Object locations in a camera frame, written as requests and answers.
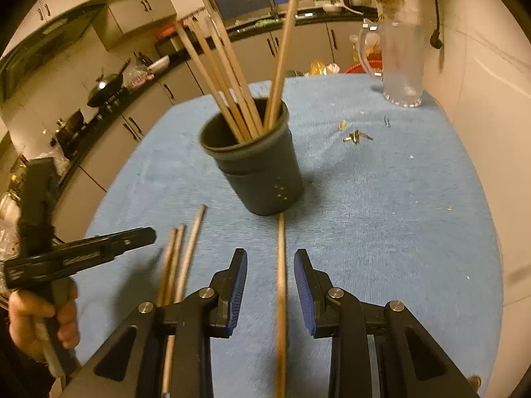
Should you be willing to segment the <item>wooden chopstick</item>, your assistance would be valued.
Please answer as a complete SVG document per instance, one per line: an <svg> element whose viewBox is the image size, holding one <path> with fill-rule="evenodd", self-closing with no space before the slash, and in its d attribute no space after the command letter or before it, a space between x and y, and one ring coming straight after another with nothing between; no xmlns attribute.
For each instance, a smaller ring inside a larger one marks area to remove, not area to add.
<svg viewBox="0 0 531 398"><path fill-rule="evenodd" d="M199 55L197 54L195 48L193 47L192 42L190 41L190 39L186 35L184 27L183 27L183 25L180 22L176 22L176 31L177 31L177 34L178 34L181 42L183 42L183 45L186 47L186 50L187 50L190 58L192 58L192 61L195 63L196 67L199 69L199 72L201 73L201 75L204 78L206 84L210 88L211 95L214 98L214 100L216 101L216 103L218 105L218 108L220 109L220 113L222 114L222 116L226 120L226 123L229 125L230 130L232 131L232 134L234 135L234 138L236 138L236 141L238 141L238 142L244 141L245 138L243 137L243 134L240 131L238 124L236 123L235 119L232 117L231 112L229 111L229 109L225 105L225 101L223 101L220 98L220 95L218 93L218 88L216 87L214 82L212 82L211 77L209 76L206 68L204 67L204 65L199 60Z"/></svg>
<svg viewBox="0 0 531 398"><path fill-rule="evenodd" d="M174 240L173 250L171 252L171 262L170 262L170 269L168 272L167 277L167 288L166 293L164 297L164 305L171 304L173 301L173 294L175 291L175 285L176 285L176 276L177 276L177 270L178 270L178 263L180 258L180 253L182 249L183 244L183 238L186 231L186 225L180 224L180 227L176 230L176 238Z"/></svg>
<svg viewBox="0 0 531 398"><path fill-rule="evenodd" d="M292 30L295 26L298 2L299 0L289 0L288 10L283 22L280 49L277 55L276 68L265 110L265 126L268 130L272 129L277 121L278 112L281 106L283 85L287 72L286 63L291 44Z"/></svg>
<svg viewBox="0 0 531 398"><path fill-rule="evenodd" d="M213 76L214 76L213 83L216 86L216 89L218 91L222 91L222 94L224 97L223 101L226 101L226 103L228 104L229 106L228 111L230 112L231 118L234 120L235 125L239 129L240 136L238 137L238 141L245 142L245 141L250 140L251 135L248 130L248 127L246 123L244 122L244 119L241 116L241 113L236 103L234 102L232 94L230 93L230 89L225 82L225 79L220 71L220 68L211 52L210 46L207 43L207 40L205 39L205 36L202 33L199 21L197 20L195 16L192 17L190 28L195 33L196 38L198 39L198 42L201 45L203 54L205 54L205 58L208 61L208 65L210 67L211 73L213 73Z"/></svg>
<svg viewBox="0 0 531 398"><path fill-rule="evenodd" d="M277 329L276 329L276 387L275 396L286 397L287 372L287 287L285 254L285 218L278 216L277 238Z"/></svg>
<svg viewBox="0 0 531 398"><path fill-rule="evenodd" d="M203 221L204 214L207 207L205 205L200 205L197 211L196 218L193 222L192 233L190 235L188 244L186 246L185 257L179 270L179 275L177 278L177 287L175 294L175 302L182 302L185 298L186 292L186 283L189 276L189 270L192 265L192 257L194 254L194 249L198 239L198 235L201 230L201 223ZM163 383L162 383L162 397L170 397L170 387L172 383L172 369L173 369L173 355L174 355L174 346L175 346L175 335L170 335L167 339L167 348L165 355L165 364L164 364L164 373L163 373Z"/></svg>
<svg viewBox="0 0 531 398"><path fill-rule="evenodd" d="M166 287L167 287L167 277L170 269L170 263L173 256L173 250L175 246L175 241L177 239L177 232L178 230L174 227L169 235L167 246L164 250L164 261L163 261L163 268L161 272L161 278L159 280L159 286L158 286L158 293L156 298L156 305L157 307L160 307L164 302L164 297L166 293Z"/></svg>
<svg viewBox="0 0 531 398"><path fill-rule="evenodd" d="M265 130L254 99L251 97L247 80L232 48L229 35L217 12L210 14L210 21L211 37L219 53L219 58L226 72L226 76L230 81L232 91L238 99L240 115L247 126L250 138L259 138Z"/></svg>

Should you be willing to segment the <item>black utensil holder cup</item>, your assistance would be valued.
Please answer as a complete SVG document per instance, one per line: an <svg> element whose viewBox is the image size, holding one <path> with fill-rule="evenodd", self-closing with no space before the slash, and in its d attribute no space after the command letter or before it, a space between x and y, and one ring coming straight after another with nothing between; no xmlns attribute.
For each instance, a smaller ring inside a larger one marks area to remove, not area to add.
<svg viewBox="0 0 531 398"><path fill-rule="evenodd" d="M273 128L260 138L239 143L221 114L209 119L199 140L243 203L258 216L273 216L293 206L303 193L289 111L281 103Z"/></svg>

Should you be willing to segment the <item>black cooking pot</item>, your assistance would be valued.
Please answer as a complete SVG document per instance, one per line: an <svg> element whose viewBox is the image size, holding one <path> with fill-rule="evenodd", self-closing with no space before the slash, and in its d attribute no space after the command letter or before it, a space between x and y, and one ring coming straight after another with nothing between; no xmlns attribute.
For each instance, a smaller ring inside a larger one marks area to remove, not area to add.
<svg viewBox="0 0 531 398"><path fill-rule="evenodd" d="M76 110L67 119L58 119L54 138L59 144L69 143L81 131L85 118L81 110Z"/></svg>

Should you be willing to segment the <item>blue towel table cloth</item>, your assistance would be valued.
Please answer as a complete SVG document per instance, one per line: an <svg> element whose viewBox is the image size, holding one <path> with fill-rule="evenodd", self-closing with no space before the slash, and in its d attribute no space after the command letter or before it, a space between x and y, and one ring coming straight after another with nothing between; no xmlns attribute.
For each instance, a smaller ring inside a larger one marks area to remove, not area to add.
<svg viewBox="0 0 531 398"><path fill-rule="evenodd" d="M334 285L372 304L399 300L464 375L488 382L500 335L503 285L482 185L431 98L388 103L360 75L296 77L283 98L304 192L285 213L286 254L305 249ZM217 397L270 397L275 370L277 220L251 214L198 135L216 111L203 96L171 108L145 136L87 233L153 227L157 241L77 274L80 360L92 357L141 302L157 294L170 230L201 226L189 292L248 253L233 336L211 344ZM344 142L360 130L373 140Z"/></svg>

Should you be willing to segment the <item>black wok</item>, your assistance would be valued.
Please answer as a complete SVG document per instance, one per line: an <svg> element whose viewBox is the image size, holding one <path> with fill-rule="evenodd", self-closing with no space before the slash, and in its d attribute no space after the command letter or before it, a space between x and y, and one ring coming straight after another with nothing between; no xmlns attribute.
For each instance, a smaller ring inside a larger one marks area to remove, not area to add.
<svg viewBox="0 0 531 398"><path fill-rule="evenodd" d="M106 75L102 73L95 80L95 87L90 91L86 105L90 108L99 108L113 98L122 88L123 73L130 65L128 58L117 73Z"/></svg>

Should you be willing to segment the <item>range hood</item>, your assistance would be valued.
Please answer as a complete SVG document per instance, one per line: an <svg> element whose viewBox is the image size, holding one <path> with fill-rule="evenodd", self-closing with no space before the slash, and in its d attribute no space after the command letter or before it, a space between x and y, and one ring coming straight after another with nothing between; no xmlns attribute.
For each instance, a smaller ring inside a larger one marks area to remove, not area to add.
<svg viewBox="0 0 531 398"><path fill-rule="evenodd" d="M72 9L46 23L1 58L1 101L8 100L24 79L79 40L105 4Z"/></svg>

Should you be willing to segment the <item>white bowl on counter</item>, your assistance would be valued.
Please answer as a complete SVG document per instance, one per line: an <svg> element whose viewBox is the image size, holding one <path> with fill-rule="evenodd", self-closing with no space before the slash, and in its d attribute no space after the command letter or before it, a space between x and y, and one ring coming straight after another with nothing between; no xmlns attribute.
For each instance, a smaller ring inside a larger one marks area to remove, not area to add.
<svg viewBox="0 0 531 398"><path fill-rule="evenodd" d="M158 74L163 71L165 71L170 63L170 58L168 56L164 56L163 58L160 58L159 60L152 63L150 66L148 66L148 71L152 74Z"/></svg>

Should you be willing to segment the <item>yellow plastic bag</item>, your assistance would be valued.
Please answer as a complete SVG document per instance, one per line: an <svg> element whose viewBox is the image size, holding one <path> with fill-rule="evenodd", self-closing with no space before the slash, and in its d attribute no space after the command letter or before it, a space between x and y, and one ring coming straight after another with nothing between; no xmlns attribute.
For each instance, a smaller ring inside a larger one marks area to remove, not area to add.
<svg viewBox="0 0 531 398"><path fill-rule="evenodd" d="M322 61L315 59L311 62L310 69L307 76L328 76L340 73L340 67L336 63L325 64Z"/></svg>

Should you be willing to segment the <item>clear glass pitcher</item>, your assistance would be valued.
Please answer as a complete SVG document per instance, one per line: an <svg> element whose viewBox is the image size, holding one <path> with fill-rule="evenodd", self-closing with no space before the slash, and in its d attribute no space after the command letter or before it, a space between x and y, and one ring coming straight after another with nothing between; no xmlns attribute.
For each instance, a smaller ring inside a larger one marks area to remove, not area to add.
<svg viewBox="0 0 531 398"><path fill-rule="evenodd" d="M367 37L379 37L382 71L375 72L366 54ZM418 24L364 19L358 35L357 52L365 73L383 82L383 96L395 105L416 108L422 103L424 74L424 31Z"/></svg>

